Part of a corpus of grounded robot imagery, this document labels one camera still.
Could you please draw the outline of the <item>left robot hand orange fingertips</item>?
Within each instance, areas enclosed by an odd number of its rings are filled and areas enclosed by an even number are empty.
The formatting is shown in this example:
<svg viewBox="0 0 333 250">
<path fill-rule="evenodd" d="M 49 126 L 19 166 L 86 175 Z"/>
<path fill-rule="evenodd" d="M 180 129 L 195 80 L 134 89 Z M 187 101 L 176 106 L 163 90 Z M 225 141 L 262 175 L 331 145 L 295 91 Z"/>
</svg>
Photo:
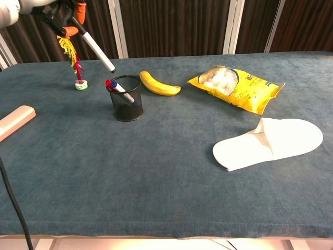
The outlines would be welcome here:
<svg viewBox="0 0 333 250">
<path fill-rule="evenodd" d="M 85 21 L 86 1 L 1 1 L 1 28 L 16 23 L 20 15 L 38 16 L 53 32 L 69 38 L 80 32 Z M 64 6 L 67 14 L 59 22 L 56 14 Z"/>
</svg>

